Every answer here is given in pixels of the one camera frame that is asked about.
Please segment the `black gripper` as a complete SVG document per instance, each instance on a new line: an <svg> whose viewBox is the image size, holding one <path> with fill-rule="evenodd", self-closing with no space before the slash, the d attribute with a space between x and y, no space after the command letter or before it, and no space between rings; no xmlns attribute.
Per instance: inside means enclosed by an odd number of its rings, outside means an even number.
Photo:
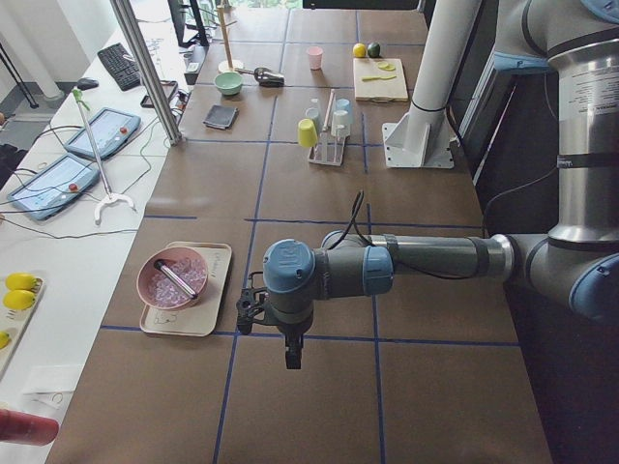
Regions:
<svg viewBox="0 0 619 464"><path fill-rule="evenodd" d="M304 346L304 334L302 332L288 331L284 334L285 363L287 369L301 368L301 352Z"/></svg>

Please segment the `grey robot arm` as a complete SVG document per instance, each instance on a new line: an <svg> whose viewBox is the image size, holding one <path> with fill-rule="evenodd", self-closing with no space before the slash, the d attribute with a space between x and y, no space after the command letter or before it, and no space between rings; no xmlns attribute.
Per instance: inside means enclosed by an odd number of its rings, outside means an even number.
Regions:
<svg viewBox="0 0 619 464"><path fill-rule="evenodd" d="M301 365L318 300L388 292L397 272L447 279L519 280L573 312L618 320L618 5L614 1L503 1L494 65L556 70L559 208L546 234L482 238L363 235L353 226L321 246L286 239L263 258L260 288L237 303L237 327L276 327L285 361Z"/></svg>

